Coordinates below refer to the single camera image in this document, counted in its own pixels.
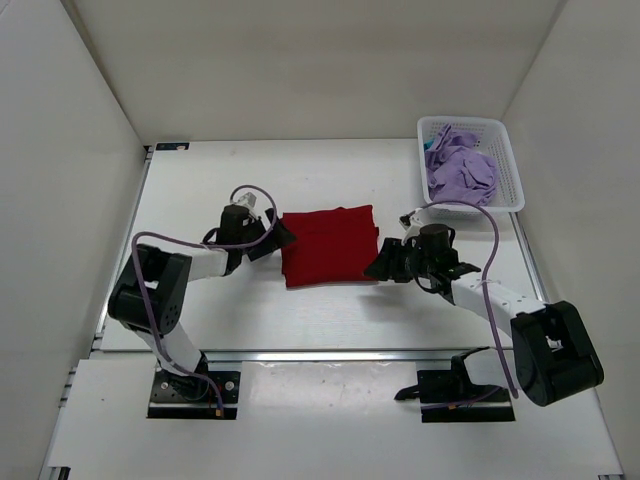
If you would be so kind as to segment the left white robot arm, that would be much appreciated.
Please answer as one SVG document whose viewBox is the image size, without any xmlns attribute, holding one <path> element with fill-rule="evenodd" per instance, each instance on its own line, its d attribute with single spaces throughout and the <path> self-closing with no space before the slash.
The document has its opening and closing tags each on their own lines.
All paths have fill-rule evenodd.
<svg viewBox="0 0 640 480">
<path fill-rule="evenodd" d="M 188 400 L 206 395 L 210 377 L 204 354 L 180 325 L 187 286 L 229 276 L 244 258 L 255 261 L 296 241 L 274 208 L 265 214 L 268 224 L 252 207 L 230 204 L 199 244 L 154 232 L 139 232 L 131 240 L 130 257 L 108 300 L 108 315 L 145 341 Z"/>
</svg>

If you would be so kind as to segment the red t shirt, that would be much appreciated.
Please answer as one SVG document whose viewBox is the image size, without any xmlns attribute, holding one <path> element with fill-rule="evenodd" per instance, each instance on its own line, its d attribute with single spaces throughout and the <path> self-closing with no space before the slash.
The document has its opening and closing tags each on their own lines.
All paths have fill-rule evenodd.
<svg viewBox="0 0 640 480">
<path fill-rule="evenodd" d="M 282 223 L 296 237 L 282 250 L 287 288 L 372 280 L 364 274 L 378 255 L 379 229 L 371 205 L 287 212 Z"/>
</svg>

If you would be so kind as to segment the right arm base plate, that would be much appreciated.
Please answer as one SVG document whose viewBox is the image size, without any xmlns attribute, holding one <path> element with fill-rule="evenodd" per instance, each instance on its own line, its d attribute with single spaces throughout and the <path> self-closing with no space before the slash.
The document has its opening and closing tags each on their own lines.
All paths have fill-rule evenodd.
<svg viewBox="0 0 640 480">
<path fill-rule="evenodd" d="M 394 400 L 418 400 L 422 423 L 505 423 L 516 420 L 506 388 L 475 385 L 452 370 L 419 370 L 417 383 L 400 389 Z"/>
</svg>

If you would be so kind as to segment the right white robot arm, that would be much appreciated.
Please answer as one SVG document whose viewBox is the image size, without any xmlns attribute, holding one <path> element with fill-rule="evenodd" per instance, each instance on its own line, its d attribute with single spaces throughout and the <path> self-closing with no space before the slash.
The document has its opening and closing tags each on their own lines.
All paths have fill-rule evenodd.
<svg viewBox="0 0 640 480">
<path fill-rule="evenodd" d="M 604 368 L 577 308 L 519 294 L 488 278 L 488 269 L 463 262 L 453 228 L 405 219 L 405 236 L 387 238 L 365 269 L 377 281 L 415 282 L 429 294 L 472 312 L 505 333 L 510 351 L 498 349 L 501 388 L 515 387 L 547 406 L 603 383 Z"/>
</svg>

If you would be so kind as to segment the lilac t shirt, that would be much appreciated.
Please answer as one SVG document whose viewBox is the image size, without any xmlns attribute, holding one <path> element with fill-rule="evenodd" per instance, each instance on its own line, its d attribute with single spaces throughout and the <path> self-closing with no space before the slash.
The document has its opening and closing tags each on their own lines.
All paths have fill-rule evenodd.
<svg viewBox="0 0 640 480">
<path fill-rule="evenodd" d="M 434 202 L 454 200 L 487 206 L 496 193 L 497 164 L 474 150 L 472 132 L 447 124 L 425 150 L 428 188 Z"/>
</svg>

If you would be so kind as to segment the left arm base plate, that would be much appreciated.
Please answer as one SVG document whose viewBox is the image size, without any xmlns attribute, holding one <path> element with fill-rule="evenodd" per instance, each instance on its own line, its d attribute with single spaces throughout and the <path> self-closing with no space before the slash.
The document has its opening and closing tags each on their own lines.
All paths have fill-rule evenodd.
<svg viewBox="0 0 640 480">
<path fill-rule="evenodd" d="M 241 385 L 240 370 L 210 370 L 209 378 L 216 384 L 223 409 L 210 383 L 193 377 L 183 377 L 159 366 L 155 368 L 149 395 L 149 419 L 235 420 Z"/>
</svg>

